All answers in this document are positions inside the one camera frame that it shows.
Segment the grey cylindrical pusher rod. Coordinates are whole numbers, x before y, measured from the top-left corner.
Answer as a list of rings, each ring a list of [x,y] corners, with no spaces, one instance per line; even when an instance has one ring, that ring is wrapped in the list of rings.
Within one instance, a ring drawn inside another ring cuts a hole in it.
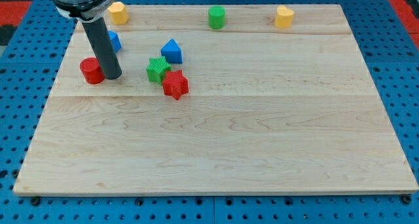
[[[105,20],[99,18],[94,22],[83,22],[82,26],[104,77],[109,80],[118,79],[122,75],[122,70],[113,48]]]

